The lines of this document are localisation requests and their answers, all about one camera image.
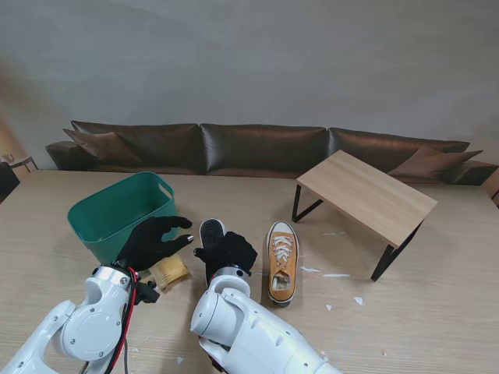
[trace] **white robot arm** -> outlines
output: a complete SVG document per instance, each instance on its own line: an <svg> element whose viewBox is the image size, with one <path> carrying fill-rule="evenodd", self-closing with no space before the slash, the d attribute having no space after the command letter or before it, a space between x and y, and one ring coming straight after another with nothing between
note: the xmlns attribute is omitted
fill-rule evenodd
<svg viewBox="0 0 499 374"><path fill-rule="evenodd" d="M191 331L230 374L341 374L291 325L253 301L246 274L220 269L197 304Z"/></svg>
<svg viewBox="0 0 499 374"><path fill-rule="evenodd" d="M44 363L50 341L64 355L89 362L85 374L104 373L120 341L122 308L129 302L131 280L119 269L97 268L85 282L83 303L75 306L65 301L53 308L2 374L56 374Z"/></svg>

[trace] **black gloved hand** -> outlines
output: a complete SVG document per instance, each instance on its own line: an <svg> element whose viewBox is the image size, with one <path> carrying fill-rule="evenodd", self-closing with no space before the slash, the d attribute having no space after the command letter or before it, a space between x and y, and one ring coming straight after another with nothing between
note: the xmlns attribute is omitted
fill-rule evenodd
<svg viewBox="0 0 499 374"><path fill-rule="evenodd" d="M193 223L184 217L149 217L133 229L117 260L124 262L125 266L131 266L135 271L149 269L193 241L191 235L181 235L163 242L163 234L173 228L190 228L192 225Z"/></svg>
<svg viewBox="0 0 499 374"><path fill-rule="evenodd" d="M243 236L229 231L221 240L220 245L213 249L197 248L194 256L200 258L207 268L207 272L214 273L222 267L236 265L239 269L250 273L257 251Z"/></svg>

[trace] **brush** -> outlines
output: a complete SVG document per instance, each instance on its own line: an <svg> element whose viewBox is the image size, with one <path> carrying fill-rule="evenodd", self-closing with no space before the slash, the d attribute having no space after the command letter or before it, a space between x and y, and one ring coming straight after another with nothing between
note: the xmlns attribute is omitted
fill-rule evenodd
<svg viewBox="0 0 499 374"><path fill-rule="evenodd" d="M164 291L168 285L189 275L189 271L180 259L179 255L173 255L162 259L149 268L150 274L154 278L156 285Z"/></svg>

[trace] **leather sofa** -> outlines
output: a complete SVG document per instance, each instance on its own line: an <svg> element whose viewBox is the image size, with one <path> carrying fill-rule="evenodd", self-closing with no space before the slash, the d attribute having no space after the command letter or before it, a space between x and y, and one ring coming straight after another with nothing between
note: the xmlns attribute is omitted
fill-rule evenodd
<svg viewBox="0 0 499 374"><path fill-rule="evenodd" d="M469 143L417 139L374 132L279 125L106 125L72 121L78 132L114 132L142 160L140 166L102 164L77 143L46 147L59 170L154 171L160 174L297 178L337 150L389 172L421 146L462 152ZM399 178L406 183L481 185L497 165L468 161L446 171L439 181Z"/></svg>

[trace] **throw pillow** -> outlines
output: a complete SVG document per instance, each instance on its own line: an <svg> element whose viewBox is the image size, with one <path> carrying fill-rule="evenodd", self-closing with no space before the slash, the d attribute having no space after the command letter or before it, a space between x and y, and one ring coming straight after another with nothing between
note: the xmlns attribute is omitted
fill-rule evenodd
<svg viewBox="0 0 499 374"><path fill-rule="evenodd" d="M481 152L444 153L429 146L421 146L406 162L389 171L388 175L439 179L444 171L459 166Z"/></svg>
<svg viewBox="0 0 499 374"><path fill-rule="evenodd" d="M123 142L118 134L86 134L64 129L86 152L97 158L101 164L120 166L141 166L142 160Z"/></svg>

